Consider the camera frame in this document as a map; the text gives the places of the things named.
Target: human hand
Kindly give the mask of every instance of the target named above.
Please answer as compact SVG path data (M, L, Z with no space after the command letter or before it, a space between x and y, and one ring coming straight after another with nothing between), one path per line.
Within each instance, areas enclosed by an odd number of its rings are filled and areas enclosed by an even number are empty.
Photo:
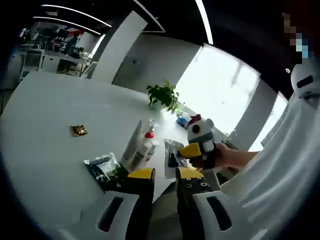
M215 156L208 153L207 160L208 161L215 161L214 167L229 167L233 165L233 153L236 150L233 150L227 145L223 143L216 143L216 151ZM194 168L203 168L203 159L202 156L193 157L190 159L190 163Z

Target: white pillar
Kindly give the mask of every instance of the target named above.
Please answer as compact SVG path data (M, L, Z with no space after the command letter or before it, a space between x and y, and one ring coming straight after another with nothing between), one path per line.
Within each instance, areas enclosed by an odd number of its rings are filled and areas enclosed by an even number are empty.
M239 150L249 150L264 127L277 95L268 84L259 80L248 107L235 127L235 132L229 135L231 144Z
M142 17L132 11L109 39L92 74L92 79L111 84L122 61L147 24Z

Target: white cloth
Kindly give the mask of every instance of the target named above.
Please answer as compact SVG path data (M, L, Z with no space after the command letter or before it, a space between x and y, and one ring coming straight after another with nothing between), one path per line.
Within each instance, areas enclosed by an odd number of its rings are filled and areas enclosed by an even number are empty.
M305 200L320 169L320 99L293 95L264 149L221 186L273 237Z

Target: small gold packet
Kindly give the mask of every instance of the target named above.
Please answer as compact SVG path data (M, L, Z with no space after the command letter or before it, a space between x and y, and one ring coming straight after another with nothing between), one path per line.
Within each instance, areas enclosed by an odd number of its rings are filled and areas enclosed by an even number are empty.
M70 126L70 127L74 137L80 137L87 134L87 130L83 125Z

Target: white sleeve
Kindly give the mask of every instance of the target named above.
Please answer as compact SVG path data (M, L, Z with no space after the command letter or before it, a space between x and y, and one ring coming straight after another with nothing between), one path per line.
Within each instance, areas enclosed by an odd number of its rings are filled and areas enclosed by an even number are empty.
M269 140L275 135L276 131L278 130L279 126L281 125L281 123L283 122L283 120L285 119L288 109L289 109L289 105L290 103L293 101L294 99L294 95L293 94L290 97L290 100L288 102L288 104L286 105L281 117L279 118L279 120L275 123L275 125L273 126L273 128L268 132L268 134L265 136L265 138L261 141L261 145L263 147L265 147L265 145L269 142Z

